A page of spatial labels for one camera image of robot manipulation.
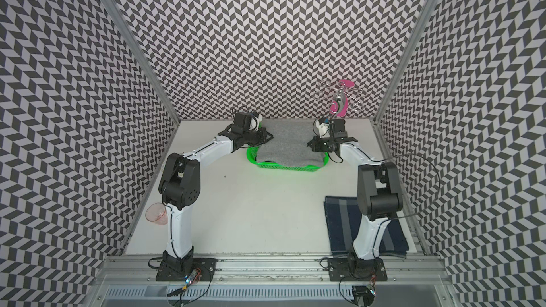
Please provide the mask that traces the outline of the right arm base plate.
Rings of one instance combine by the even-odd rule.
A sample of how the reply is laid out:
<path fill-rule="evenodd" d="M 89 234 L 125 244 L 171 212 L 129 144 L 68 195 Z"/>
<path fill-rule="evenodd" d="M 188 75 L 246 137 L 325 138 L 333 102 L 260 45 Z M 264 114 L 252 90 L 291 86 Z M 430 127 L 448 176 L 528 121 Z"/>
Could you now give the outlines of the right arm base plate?
<path fill-rule="evenodd" d="M 384 282 L 388 281 L 385 265 L 381 258 L 374 260 L 355 261 L 354 267 L 351 268 L 347 258 L 326 258 L 326 270 L 330 281 L 372 281 Z"/>

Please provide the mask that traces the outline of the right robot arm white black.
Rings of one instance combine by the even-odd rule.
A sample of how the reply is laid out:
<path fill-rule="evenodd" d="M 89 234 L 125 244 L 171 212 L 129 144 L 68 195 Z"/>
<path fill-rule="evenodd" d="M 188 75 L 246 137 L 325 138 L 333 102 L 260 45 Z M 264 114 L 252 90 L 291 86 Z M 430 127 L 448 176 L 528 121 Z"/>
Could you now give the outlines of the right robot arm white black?
<path fill-rule="evenodd" d="M 391 220 L 403 208 L 400 175 L 396 165 L 367 155 L 358 140 L 348 136 L 344 119 L 318 118 L 315 136 L 308 143 L 313 152 L 334 153 L 340 162 L 357 169 L 356 202 L 362 214 L 356 239 L 348 250 L 352 272 L 378 264 L 380 242 Z"/>

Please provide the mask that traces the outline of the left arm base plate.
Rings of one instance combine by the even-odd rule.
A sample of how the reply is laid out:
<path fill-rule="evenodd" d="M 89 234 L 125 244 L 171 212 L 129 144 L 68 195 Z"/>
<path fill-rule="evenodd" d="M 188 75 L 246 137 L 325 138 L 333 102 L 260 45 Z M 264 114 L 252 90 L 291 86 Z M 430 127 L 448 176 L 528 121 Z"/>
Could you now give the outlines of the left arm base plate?
<path fill-rule="evenodd" d="M 156 272 L 155 280 L 182 284 L 190 277 L 192 271 L 196 270 L 198 272 L 196 279 L 199 278 L 202 282 L 210 282 L 215 275 L 217 262 L 216 258 L 196 258 L 193 259 L 192 264 L 186 264 L 183 271 L 177 271 L 162 260 Z"/>

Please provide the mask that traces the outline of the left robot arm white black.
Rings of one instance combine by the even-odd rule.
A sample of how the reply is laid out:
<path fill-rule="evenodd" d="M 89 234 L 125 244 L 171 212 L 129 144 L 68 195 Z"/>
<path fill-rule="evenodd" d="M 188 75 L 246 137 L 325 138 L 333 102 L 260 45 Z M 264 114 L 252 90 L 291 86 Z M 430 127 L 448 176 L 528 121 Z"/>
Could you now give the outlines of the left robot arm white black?
<path fill-rule="evenodd" d="M 200 196 L 201 170 L 239 149 L 273 140 L 262 121 L 258 112 L 238 112 L 225 129 L 203 146 L 191 152 L 169 154 L 159 183 L 169 226 L 163 264 L 178 273 L 192 270 L 191 216 L 192 205 Z"/>

